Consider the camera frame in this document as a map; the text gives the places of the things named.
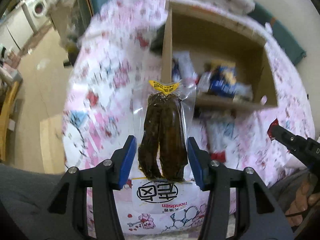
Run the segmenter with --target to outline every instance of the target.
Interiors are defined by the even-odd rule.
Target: pink patterned bedsheet
[[[271,142],[267,130],[278,118],[279,124],[294,134],[315,137],[311,109],[300,76],[264,28],[249,17],[235,16],[196,0],[183,0],[232,18],[267,39],[266,50],[278,96],[277,109],[238,114],[225,145],[226,166],[243,170],[251,166],[266,185],[271,186],[293,171],[287,162],[291,155],[278,142]],[[134,134],[132,89],[149,79],[159,80],[161,58],[149,52],[150,41],[167,17],[165,0],[110,0],[102,6],[85,32],[83,44],[69,80],[64,110],[63,143],[66,167],[87,169],[110,158]],[[210,125],[194,119],[189,136],[200,148],[209,150]],[[131,181],[115,192],[122,230],[126,234],[159,234],[180,231],[202,224],[208,194],[199,190],[191,207],[170,214],[145,214],[132,208]],[[231,193],[230,212],[235,206]],[[89,233],[94,236],[92,192],[88,190]]]

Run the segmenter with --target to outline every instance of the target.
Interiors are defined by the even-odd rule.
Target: teal fabric
[[[273,18],[272,14],[257,2],[254,11],[249,13],[248,16],[256,20],[262,26],[265,26],[266,22],[270,23]],[[287,54],[293,65],[296,66],[307,55],[305,50],[298,44],[292,34],[280,21],[276,20],[274,22],[272,30],[273,37]]]
[[[272,19],[272,14],[268,12],[261,4],[255,2],[255,7],[252,12],[248,14],[252,19],[256,20],[262,26],[269,23]]]
[[[285,28],[280,21],[276,20],[273,27],[273,36],[279,46],[284,50],[293,65],[297,65],[307,53],[300,47],[292,34]]]

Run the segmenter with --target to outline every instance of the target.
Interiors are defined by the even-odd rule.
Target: dark brown preserved food
[[[165,101],[166,96],[162,92],[150,95],[148,98],[144,134],[138,149],[139,166],[148,179],[161,177],[156,157],[159,149],[160,118]]]
[[[181,117],[181,100],[170,94],[163,104],[159,129],[160,162],[167,180],[183,181],[188,164]]]

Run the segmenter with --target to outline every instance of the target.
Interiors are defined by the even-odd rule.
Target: blue gripper pad
[[[112,189],[121,190],[127,183],[136,150],[137,139],[133,135],[129,135],[123,148],[115,150],[113,153],[111,160],[114,166],[109,181]]]
[[[210,190],[212,176],[209,174],[210,155],[200,150],[193,137],[188,138],[188,159],[196,184],[202,191]]]

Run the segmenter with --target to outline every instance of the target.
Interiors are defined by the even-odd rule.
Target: yellow label
[[[165,95],[170,94],[172,91],[175,91],[179,86],[179,83],[172,84],[170,86],[161,85],[159,82],[154,80],[149,80],[151,86],[153,86],[156,90],[163,92]]]

